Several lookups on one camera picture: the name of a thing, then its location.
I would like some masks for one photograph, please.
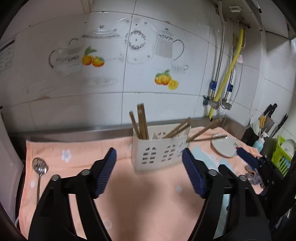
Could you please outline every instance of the spoon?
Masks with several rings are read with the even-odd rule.
[[[39,157],[36,157],[32,161],[32,167],[35,172],[38,173],[38,184],[37,184],[37,201],[36,205],[39,202],[40,199],[40,181],[41,181],[41,176],[44,175],[48,171],[48,165],[45,163],[45,161]]]

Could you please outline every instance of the yellow gas hose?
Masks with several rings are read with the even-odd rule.
[[[220,87],[219,87],[219,89],[218,89],[218,92],[217,92],[217,94],[216,94],[216,96],[215,96],[215,98],[214,98],[214,102],[217,102],[217,101],[219,100],[219,98],[221,97],[221,94],[222,94],[222,92],[223,92],[223,90],[224,90],[224,88],[225,88],[225,85],[226,85],[226,83],[227,83],[227,80],[228,80],[228,78],[229,78],[229,76],[230,76],[230,74],[231,74],[232,68],[233,68],[233,66],[235,65],[236,61],[237,61],[237,58],[238,58],[238,56],[239,56],[239,54],[240,54],[240,51],[241,51],[241,49],[242,49],[242,39],[243,39],[243,35],[244,35],[244,29],[243,29],[243,28],[240,28],[240,29],[239,29],[239,41],[238,41],[238,43],[237,43],[237,49],[236,49],[236,51],[235,51],[235,55],[234,55],[234,57],[233,57],[233,59],[232,59],[232,62],[231,62],[230,66],[229,66],[229,68],[228,68],[228,70],[227,70],[227,73],[226,73],[226,75],[225,75],[225,77],[224,77],[224,79],[223,79],[223,81],[222,81],[222,83],[221,83],[221,85],[220,85]],[[212,116],[213,116],[213,112],[214,112],[214,109],[213,109],[213,107],[211,107],[211,109],[210,109],[210,113],[209,113],[209,115],[208,115],[208,118],[209,118],[209,119],[212,118]]]

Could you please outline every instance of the peach towel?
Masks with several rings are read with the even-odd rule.
[[[190,135],[202,128],[193,128]],[[218,133],[228,134],[218,127],[207,130],[200,137],[211,137]],[[238,143],[254,156],[259,156],[255,148],[241,141]],[[192,143],[190,149],[195,145],[220,161],[221,156],[210,141]],[[131,164],[132,137],[76,143],[27,141],[25,185],[19,212],[21,232],[26,238],[36,208],[38,175],[32,169],[32,159],[40,157],[49,166],[49,171],[41,178],[42,194],[52,175],[77,175],[81,170],[90,168],[96,160],[102,159],[110,147],[117,151],[117,162],[105,192],[95,200],[95,204],[112,240],[188,239],[204,200],[195,194],[182,163],[155,172],[135,173]],[[245,173],[246,163],[239,156],[226,159],[236,175]],[[253,187],[256,193],[262,191],[259,185]],[[77,235],[85,238],[74,195],[70,195],[70,204]]]

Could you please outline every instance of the green basket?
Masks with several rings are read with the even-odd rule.
[[[272,155],[271,161],[276,165],[280,172],[285,176],[291,165],[292,157],[281,148],[282,143],[285,139],[278,135],[278,140],[276,143],[276,150]]]

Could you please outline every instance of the flower pattern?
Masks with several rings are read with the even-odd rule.
[[[61,159],[65,162],[69,162],[70,159],[72,158],[71,152],[69,149],[67,150],[62,150],[62,156]]]

